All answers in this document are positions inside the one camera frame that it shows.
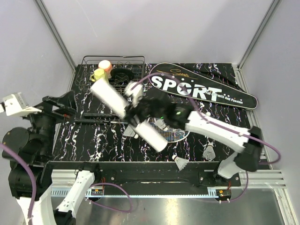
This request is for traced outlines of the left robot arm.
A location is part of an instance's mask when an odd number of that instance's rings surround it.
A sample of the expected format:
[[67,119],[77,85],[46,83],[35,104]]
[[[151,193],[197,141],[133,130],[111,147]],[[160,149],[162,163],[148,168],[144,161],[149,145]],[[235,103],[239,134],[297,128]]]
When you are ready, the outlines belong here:
[[8,182],[29,225],[74,225],[79,206],[90,186],[101,181],[100,169],[92,163],[79,166],[70,191],[57,208],[52,207],[53,143],[55,128],[77,112],[75,93],[46,96],[29,106],[21,93],[4,97],[0,110],[7,116],[30,121],[29,128],[15,127],[3,137],[2,157],[10,161]]

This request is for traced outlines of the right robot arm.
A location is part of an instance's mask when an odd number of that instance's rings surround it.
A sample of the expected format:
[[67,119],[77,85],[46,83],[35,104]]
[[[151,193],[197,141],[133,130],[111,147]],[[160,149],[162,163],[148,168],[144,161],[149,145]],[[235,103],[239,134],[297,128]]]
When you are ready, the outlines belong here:
[[172,103],[157,98],[144,98],[136,105],[125,107],[124,120],[156,151],[161,152],[167,145],[166,139],[158,133],[147,119],[162,118],[172,128],[207,136],[220,142],[234,153],[222,160],[213,173],[214,183],[223,186],[236,173],[258,169],[262,152],[261,129],[235,127],[196,111],[193,107]]

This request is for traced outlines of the white shuttlecock tube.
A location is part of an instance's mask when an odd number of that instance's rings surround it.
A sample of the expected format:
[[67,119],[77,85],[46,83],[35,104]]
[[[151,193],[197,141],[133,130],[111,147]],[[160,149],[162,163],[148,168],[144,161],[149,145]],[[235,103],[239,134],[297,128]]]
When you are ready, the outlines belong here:
[[[91,86],[90,90],[98,99],[106,103],[120,119],[126,122],[125,108],[128,103],[108,82],[100,79]],[[167,140],[147,121],[136,125],[128,123],[128,125],[157,152],[161,152],[167,146]]]

